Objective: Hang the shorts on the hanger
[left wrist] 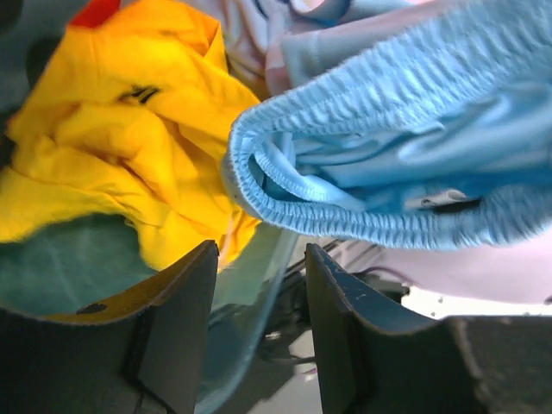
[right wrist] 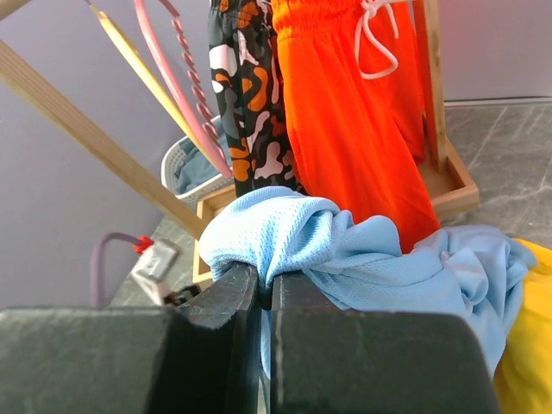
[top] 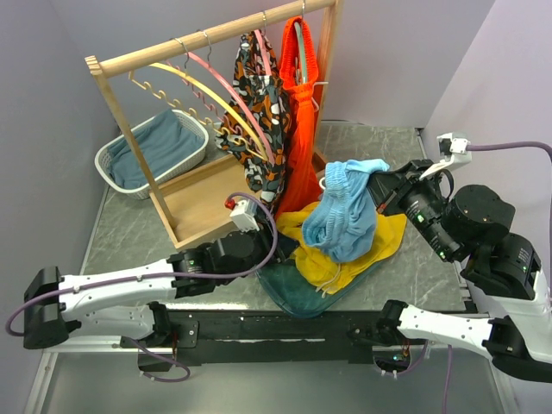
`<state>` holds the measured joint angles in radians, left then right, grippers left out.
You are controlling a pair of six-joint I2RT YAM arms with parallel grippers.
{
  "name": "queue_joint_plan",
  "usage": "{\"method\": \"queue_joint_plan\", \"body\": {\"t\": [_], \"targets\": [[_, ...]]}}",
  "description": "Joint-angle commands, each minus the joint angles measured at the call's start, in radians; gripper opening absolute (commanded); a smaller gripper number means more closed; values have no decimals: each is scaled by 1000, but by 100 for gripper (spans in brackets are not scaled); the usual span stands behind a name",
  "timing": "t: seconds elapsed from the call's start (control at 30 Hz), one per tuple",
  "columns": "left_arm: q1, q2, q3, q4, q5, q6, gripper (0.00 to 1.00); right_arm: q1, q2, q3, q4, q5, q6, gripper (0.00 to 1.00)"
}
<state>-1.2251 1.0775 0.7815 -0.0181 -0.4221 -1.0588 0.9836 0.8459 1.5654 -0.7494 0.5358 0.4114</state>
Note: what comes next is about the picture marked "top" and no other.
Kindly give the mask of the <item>light blue shorts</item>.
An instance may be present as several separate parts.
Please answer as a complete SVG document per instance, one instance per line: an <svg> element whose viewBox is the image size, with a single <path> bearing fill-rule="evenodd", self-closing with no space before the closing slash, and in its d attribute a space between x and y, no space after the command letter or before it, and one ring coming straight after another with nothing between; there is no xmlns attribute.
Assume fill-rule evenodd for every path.
<svg viewBox="0 0 552 414"><path fill-rule="evenodd" d="M322 199L302 224L306 246L320 249L335 263L350 262L367 253L377 223L368 180L374 173L388 170L389 165L381 159L327 164Z"/></svg>

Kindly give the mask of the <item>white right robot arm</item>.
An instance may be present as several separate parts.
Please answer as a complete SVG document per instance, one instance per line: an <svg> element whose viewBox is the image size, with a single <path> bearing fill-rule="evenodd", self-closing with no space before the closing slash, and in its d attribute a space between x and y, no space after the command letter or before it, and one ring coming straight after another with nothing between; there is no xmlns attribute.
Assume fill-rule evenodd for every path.
<svg viewBox="0 0 552 414"><path fill-rule="evenodd" d="M551 303L542 262L531 242L510 231L515 207L486 185L440 190L450 171L413 160L367 181L377 211L404 215L444 262L464 262L461 276L505 310L504 317L469 319L387 300L368 341L390 346L405 339L437 341L487 358L519 380L551 381Z"/></svg>

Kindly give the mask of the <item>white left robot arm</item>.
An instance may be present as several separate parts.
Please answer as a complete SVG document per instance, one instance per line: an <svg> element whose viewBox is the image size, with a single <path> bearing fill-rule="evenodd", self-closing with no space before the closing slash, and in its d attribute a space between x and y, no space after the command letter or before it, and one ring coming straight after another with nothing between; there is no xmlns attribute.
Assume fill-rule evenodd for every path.
<svg viewBox="0 0 552 414"><path fill-rule="evenodd" d="M211 293L287 260L297 247L270 229L233 231L143 267L89 276L45 267L24 293L23 346L51 348L75 336L121 336L162 346L177 329L166 303Z"/></svg>

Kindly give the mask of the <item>yellow hanger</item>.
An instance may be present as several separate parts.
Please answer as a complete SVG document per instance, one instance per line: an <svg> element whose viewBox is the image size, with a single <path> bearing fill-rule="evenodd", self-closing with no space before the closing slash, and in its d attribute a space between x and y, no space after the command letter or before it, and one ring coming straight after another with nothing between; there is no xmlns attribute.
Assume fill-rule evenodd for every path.
<svg viewBox="0 0 552 414"><path fill-rule="evenodd" d="M181 71L179 67L170 66L163 63L153 63L150 64L149 67L160 69L161 71L171 73L180 78L185 85L189 86L192 89L194 95L202 102L204 107L215 114L216 118L220 121L220 125L217 126L216 123L209 117L205 117L203 119L199 118L196 110L194 110L193 108L189 108L188 110L186 110L183 104L177 98L170 98L167 93L161 89L155 90L150 82L138 81L135 78L135 70L131 70L129 72L128 79L135 85L138 85L144 91L149 91L160 101L164 101L165 103L167 103L171 108L182 110L187 115L195 117L204 126L210 126L218 134L226 134L229 140L235 145L243 145L248 153L269 162L264 151L262 149L258 149L255 145L256 136L254 136L254 138L250 137L250 133L253 133L255 135L254 128L249 120L246 118L245 114L242 112L242 109L238 106L238 104L237 106L241 109L243 116L210 87L203 84L186 72Z"/></svg>

